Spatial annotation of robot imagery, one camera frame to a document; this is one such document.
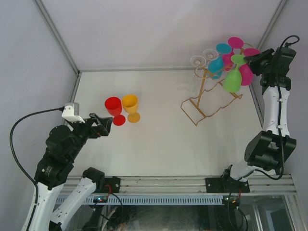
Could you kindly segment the magenta wine glass front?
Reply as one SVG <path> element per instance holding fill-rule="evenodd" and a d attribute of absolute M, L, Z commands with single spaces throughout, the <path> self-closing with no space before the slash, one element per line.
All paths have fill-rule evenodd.
<path fill-rule="evenodd" d="M 248 56 L 254 56 L 254 55 L 257 55 L 257 54 L 260 54 L 260 51 L 258 49 L 255 49 L 255 48 L 247 48 L 243 51 L 243 55 L 245 57 L 248 57 Z M 242 76 L 242 82 L 241 82 L 241 85 L 242 86 L 248 86 L 251 84 L 252 80 L 253 80 L 253 76 L 254 74 L 252 73 L 252 71 L 250 70 L 250 68 L 248 67 L 247 64 L 244 64 L 242 65 L 240 68 L 239 68 L 239 71 L 241 73 L 241 76 Z"/>

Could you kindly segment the red wine glass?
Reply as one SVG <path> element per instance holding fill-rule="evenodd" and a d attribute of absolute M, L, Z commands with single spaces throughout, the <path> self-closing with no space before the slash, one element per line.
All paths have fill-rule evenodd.
<path fill-rule="evenodd" d="M 108 113 L 113 116 L 114 125 L 121 126 L 125 123 L 126 118 L 121 114 L 122 104 L 118 97 L 110 97 L 106 99 L 104 106 Z"/>

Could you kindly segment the green wine glass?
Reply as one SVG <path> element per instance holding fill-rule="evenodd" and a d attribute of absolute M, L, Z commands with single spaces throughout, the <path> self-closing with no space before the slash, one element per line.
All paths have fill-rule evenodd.
<path fill-rule="evenodd" d="M 235 67 L 227 74 L 223 88 L 229 93 L 236 93 L 239 91 L 242 83 L 242 75 L 239 71 L 239 67 L 246 64 L 243 54 L 235 54 L 231 57 L 231 61 L 235 64 Z"/>

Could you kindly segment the yellow wine glass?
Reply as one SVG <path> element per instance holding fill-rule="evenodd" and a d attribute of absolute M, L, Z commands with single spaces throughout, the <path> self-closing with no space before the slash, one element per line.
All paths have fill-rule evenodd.
<path fill-rule="evenodd" d="M 138 98 L 137 96 L 130 94 L 122 98 L 123 109 L 128 113 L 127 119 L 130 123 L 139 122 L 141 116 L 137 112 L 138 110 Z"/>

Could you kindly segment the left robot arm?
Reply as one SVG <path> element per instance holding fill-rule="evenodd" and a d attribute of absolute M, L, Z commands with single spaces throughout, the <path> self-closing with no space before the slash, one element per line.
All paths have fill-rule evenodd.
<path fill-rule="evenodd" d="M 63 231 L 71 218 L 93 193 L 105 188 L 105 175 L 93 167 L 86 169 L 73 192 L 55 209 L 56 200 L 73 169 L 74 160 L 88 139 L 108 136 L 112 117 L 91 113 L 82 123 L 54 127 L 46 140 L 46 151 L 34 176 L 36 189 L 22 230 Z"/>

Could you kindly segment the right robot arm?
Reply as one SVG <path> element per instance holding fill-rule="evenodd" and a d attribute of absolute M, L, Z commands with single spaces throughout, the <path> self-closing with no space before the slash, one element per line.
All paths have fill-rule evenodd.
<path fill-rule="evenodd" d="M 291 90 L 287 73 L 295 55 L 296 51 L 286 43 L 277 50 L 268 49 L 244 57 L 252 73 L 261 76 L 263 127 L 248 143 L 244 159 L 224 170 L 221 175 L 223 190 L 234 191 L 239 181 L 246 182 L 256 173 L 262 173 L 272 180 L 279 180 L 283 176 L 285 161 L 296 147 L 296 140 L 290 137 L 287 126 L 287 101 Z"/>

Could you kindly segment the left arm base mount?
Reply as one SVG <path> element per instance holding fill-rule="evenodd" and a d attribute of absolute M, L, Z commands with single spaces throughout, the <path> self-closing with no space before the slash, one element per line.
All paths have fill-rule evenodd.
<path fill-rule="evenodd" d="M 121 186 L 121 178 L 108 177 L 96 182 L 96 190 L 94 193 L 119 193 Z"/>

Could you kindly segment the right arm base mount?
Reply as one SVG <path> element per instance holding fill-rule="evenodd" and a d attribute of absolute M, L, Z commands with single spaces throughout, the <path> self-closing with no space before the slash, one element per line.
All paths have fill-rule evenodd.
<path fill-rule="evenodd" d="M 205 178 L 207 193 L 249 193 L 250 187 L 248 182 L 234 180 L 232 178 L 223 179 L 220 177 Z"/>

